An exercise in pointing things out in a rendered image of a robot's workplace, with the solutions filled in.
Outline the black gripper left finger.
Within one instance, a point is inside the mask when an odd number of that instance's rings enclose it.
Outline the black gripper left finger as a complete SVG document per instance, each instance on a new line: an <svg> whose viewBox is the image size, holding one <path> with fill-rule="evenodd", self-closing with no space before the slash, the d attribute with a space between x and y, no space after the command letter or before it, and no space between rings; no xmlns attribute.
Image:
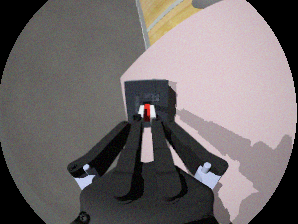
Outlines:
<svg viewBox="0 0 298 224"><path fill-rule="evenodd" d="M132 197L136 161L141 162L144 123L144 105L141 105L139 114L133 115L133 123L120 122L89 152L67 166L82 190L103 176L121 152L108 190L118 201Z"/></svg>

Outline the red peg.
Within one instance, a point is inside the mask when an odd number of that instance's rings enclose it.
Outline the red peg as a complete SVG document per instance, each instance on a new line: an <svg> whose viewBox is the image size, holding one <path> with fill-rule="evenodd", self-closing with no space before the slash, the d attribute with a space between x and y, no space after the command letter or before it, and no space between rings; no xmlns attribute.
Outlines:
<svg viewBox="0 0 298 224"><path fill-rule="evenodd" d="M150 104L145 104L144 122L150 122Z"/></svg>

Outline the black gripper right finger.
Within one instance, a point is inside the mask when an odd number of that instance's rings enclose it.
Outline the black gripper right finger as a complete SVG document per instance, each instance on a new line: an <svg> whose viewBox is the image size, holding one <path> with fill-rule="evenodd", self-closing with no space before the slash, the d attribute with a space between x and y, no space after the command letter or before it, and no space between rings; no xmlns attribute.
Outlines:
<svg viewBox="0 0 298 224"><path fill-rule="evenodd" d="M155 113L154 105L150 105L150 115L158 197L170 202L178 197L182 189L166 139L194 178L213 190L228 169L228 162L206 150L174 120L162 122Z"/></svg>

